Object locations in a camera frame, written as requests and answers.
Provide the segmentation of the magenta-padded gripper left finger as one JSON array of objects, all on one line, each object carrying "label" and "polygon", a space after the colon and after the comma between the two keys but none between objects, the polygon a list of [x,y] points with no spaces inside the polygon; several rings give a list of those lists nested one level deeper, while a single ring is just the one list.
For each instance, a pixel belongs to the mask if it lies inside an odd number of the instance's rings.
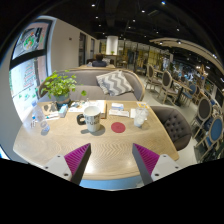
[{"label": "magenta-padded gripper left finger", "polygon": [[91,144],[88,143],[66,155],[54,156],[43,169],[79,185],[90,155]]}]

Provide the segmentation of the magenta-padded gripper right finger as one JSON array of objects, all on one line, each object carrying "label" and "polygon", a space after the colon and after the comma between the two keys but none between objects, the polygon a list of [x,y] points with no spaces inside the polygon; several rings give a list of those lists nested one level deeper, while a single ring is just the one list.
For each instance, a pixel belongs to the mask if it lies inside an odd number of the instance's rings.
[{"label": "magenta-padded gripper right finger", "polygon": [[167,154],[158,155],[138,144],[133,144],[132,154],[144,185],[181,170],[181,167]]}]

